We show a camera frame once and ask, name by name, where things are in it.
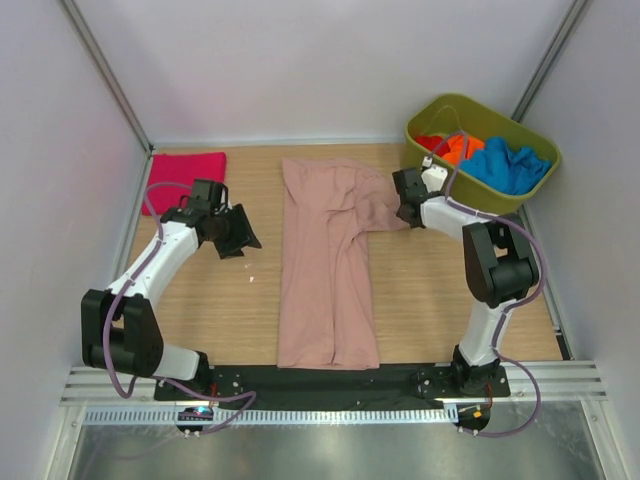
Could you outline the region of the dusty pink t shirt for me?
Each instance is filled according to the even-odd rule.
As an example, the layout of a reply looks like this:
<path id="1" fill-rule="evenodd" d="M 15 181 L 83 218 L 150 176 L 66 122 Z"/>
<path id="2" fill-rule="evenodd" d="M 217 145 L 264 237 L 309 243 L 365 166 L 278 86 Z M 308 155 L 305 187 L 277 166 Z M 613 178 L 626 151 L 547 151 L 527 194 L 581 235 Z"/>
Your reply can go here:
<path id="1" fill-rule="evenodd" d="M 368 235 L 406 228 L 391 180 L 349 159 L 285 159 L 280 368 L 380 365 Z"/>

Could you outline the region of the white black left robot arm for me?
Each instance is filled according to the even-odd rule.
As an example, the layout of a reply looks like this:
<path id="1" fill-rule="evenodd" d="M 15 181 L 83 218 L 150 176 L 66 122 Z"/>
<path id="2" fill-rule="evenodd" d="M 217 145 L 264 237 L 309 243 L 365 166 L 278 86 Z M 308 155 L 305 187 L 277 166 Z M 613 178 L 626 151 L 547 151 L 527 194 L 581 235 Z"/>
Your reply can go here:
<path id="1" fill-rule="evenodd" d="M 191 400 L 204 398 L 213 380 L 205 353 L 167 343 L 155 308 L 183 264 L 205 243 L 222 259 L 258 249 L 244 207 L 232 204 L 228 187 L 196 179 L 177 205 L 149 213 L 155 235 L 130 267 L 103 290 L 90 289 L 81 300 L 82 358 L 85 365 L 109 375 L 118 395 L 129 398 L 132 380 L 150 378 L 168 384 Z"/>

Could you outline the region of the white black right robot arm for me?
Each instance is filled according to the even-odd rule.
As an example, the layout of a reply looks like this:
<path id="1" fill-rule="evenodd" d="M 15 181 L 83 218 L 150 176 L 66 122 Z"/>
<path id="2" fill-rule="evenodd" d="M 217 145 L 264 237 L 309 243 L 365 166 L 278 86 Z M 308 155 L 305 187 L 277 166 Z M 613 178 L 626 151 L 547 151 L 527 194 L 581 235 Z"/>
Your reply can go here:
<path id="1" fill-rule="evenodd" d="M 425 177 L 415 168 L 392 173 L 400 199 L 397 216 L 412 228 L 437 230 L 462 242 L 474 303 L 467 330 L 454 347 L 450 382 L 459 394 L 472 396 L 496 378 L 505 327 L 541 273 L 518 215 L 477 211 L 429 190 Z"/>

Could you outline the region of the red t shirt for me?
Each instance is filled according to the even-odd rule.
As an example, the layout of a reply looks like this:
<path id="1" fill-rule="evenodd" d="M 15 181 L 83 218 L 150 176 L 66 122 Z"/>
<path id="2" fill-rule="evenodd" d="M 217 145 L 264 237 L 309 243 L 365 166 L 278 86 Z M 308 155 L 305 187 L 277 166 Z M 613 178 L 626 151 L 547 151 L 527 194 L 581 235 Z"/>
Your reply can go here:
<path id="1" fill-rule="evenodd" d="M 438 156 L 443 156 L 450 152 L 448 142 L 439 135 L 418 135 L 414 138 L 414 141 Z"/>

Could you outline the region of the orange t shirt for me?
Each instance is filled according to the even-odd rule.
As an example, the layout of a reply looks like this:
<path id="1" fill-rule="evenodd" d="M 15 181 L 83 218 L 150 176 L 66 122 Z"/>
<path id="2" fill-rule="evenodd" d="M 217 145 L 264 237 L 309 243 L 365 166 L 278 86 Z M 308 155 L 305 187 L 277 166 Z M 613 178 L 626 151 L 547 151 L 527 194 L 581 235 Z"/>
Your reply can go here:
<path id="1" fill-rule="evenodd" d="M 469 160 L 478 150 L 485 148 L 485 142 L 471 135 L 457 134 L 447 139 L 441 158 L 457 165 L 461 160 Z"/>

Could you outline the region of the olive green plastic bin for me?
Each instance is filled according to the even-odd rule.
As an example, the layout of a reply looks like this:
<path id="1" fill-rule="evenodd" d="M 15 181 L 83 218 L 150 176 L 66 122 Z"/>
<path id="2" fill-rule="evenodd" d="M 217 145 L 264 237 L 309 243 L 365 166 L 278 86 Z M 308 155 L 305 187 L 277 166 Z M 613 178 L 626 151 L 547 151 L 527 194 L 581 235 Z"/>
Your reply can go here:
<path id="1" fill-rule="evenodd" d="M 528 194 L 505 195 L 460 171 L 460 164 L 464 160 L 452 165 L 414 141 L 418 135 L 439 135 L 447 141 L 457 134 L 471 135 L 484 142 L 491 137 L 502 137 L 513 151 L 524 146 L 530 147 L 539 157 L 551 161 L 552 167 Z M 560 151 L 552 141 L 465 95 L 455 93 L 434 98 L 414 115 L 405 127 L 405 138 L 406 147 L 401 163 L 403 169 L 420 169 L 423 158 L 430 156 L 449 173 L 456 173 L 449 190 L 450 197 L 473 209 L 498 215 L 516 211 L 535 194 L 562 160 Z"/>

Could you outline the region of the folded magenta t shirt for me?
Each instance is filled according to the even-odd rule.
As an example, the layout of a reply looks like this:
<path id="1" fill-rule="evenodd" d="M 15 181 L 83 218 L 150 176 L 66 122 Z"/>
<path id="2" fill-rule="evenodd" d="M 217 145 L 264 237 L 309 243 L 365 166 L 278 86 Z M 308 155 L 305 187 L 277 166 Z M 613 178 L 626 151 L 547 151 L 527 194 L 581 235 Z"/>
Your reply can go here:
<path id="1" fill-rule="evenodd" d="M 155 154 L 153 156 L 148 185 L 162 182 L 183 184 L 183 187 L 157 187 L 148 194 L 155 212 L 164 214 L 178 205 L 196 179 L 213 180 L 223 183 L 227 166 L 227 156 L 223 152 L 196 154 Z"/>

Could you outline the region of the blue t shirt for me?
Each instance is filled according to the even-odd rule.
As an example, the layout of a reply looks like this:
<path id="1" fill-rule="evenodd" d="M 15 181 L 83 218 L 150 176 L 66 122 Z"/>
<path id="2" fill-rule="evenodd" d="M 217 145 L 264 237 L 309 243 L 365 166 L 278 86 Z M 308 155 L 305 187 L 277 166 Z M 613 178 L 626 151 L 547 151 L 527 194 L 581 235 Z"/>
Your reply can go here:
<path id="1" fill-rule="evenodd" d="M 513 151 L 502 137 L 491 137 L 483 149 L 461 162 L 459 170 L 492 189 L 512 196 L 531 192 L 549 172 L 552 162 L 527 146 Z"/>

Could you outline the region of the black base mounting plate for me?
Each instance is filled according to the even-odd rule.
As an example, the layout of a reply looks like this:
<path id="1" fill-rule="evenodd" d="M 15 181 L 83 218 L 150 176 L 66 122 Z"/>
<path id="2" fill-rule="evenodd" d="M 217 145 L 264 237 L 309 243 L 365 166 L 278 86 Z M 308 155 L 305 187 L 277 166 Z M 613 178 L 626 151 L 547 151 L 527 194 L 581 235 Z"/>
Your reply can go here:
<path id="1" fill-rule="evenodd" d="M 435 409 L 454 398 L 507 398 L 504 368 L 460 387 L 448 364 L 383 364 L 373 370 L 281 369 L 274 365 L 218 365 L 184 387 L 207 397 L 255 392 L 257 411 L 396 411 Z"/>

